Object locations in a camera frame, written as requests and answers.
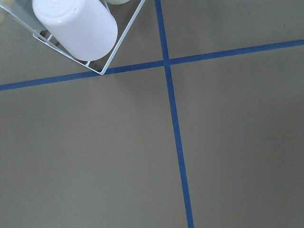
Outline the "pink plastic cup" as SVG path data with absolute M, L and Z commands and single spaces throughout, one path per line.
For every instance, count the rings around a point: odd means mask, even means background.
M 95 61 L 114 47 L 118 27 L 99 0 L 34 0 L 35 16 L 76 59 Z

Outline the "white plastic cup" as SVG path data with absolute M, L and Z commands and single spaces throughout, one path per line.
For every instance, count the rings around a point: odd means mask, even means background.
M 113 4 L 113 5 L 121 5 L 129 2 L 130 0 L 106 0 L 107 3 Z

